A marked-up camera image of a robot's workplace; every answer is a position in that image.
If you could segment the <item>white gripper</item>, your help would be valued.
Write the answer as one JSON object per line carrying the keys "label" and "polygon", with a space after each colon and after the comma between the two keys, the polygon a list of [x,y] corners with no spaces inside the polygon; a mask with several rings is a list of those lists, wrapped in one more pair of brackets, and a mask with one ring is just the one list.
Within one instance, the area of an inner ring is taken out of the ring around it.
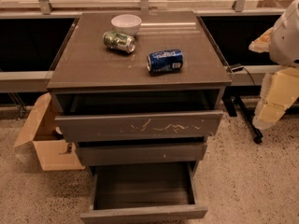
{"label": "white gripper", "polygon": [[[273,28],[249,44],[249,50],[268,52],[280,65],[299,66],[299,0],[294,0],[275,22]],[[299,98],[299,70],[289,67],[266,74],[260,100],[254,112],[253,125],[260,130],[274,126]]]}

